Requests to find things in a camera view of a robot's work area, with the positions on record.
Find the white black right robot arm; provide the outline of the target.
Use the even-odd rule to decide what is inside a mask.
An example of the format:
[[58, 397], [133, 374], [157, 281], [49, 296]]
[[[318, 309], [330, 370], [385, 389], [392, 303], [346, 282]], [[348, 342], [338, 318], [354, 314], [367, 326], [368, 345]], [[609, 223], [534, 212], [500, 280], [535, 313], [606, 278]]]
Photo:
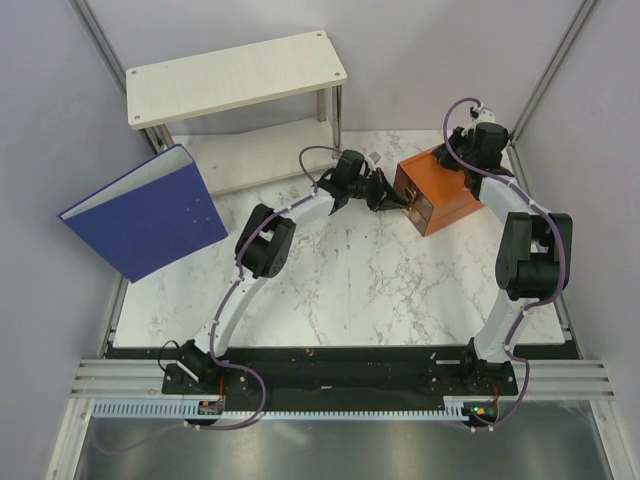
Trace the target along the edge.
[[502, 165], [508, 130], [487, 115], [457, 127], [445, 141], [401, 161], [393, 191], [422, 235], [429, 235], [485, 207], [503, 226], [495, 263], [498, 296], [470, 341], [471, 358], [458, 368], [467, 392], [494, 381], [490, 364], [515, 358], [529, 311], [555, 301], [570, 275], [573, 220], [553, 213], [522, 190]]

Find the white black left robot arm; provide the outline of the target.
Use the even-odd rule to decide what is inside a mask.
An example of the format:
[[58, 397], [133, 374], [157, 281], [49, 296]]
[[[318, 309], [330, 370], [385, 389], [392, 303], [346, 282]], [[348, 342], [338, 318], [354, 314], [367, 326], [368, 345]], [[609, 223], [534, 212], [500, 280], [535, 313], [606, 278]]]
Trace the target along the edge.
[[208, 393], [218, 385], [219, 358], [253, 298], [285, 266], [298, 228], [331, 216], [352, 199], [364, 201], [374, 213], [409, 206], [406, 196], [393, 189], [381, 169], [371, 168], [363, 154], [334, 152], [337, 163], [310, 179], [309, 193], [285, 206], [260, 203], [252, 210], [235, 246], [225, 293], [212, 317], [178, 350], [176, 364], [196, 392]]

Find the orange drawer organizer box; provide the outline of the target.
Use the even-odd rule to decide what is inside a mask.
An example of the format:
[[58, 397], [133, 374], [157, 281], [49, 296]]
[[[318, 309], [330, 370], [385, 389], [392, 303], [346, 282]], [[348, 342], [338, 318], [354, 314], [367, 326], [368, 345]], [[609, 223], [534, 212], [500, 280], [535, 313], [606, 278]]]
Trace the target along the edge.
[[463, 172], [439, 166], [433, 155], [434, 149], [399, 162], [394, 180], [411, 181], [433, 205], [426, 236], [483, 208], [465, 186]]

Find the transparent drawer with gold knob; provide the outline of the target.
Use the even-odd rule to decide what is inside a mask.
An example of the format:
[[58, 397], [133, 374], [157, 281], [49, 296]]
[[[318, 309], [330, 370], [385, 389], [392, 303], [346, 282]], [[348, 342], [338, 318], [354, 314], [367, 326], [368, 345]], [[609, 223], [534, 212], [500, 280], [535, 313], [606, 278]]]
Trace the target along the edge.
[[425, 199], [416, 201], [410, 204], [403, 213], [420, 235], [427, 235], [429, 222], [433, 214], [433, 206], [428, 201]]

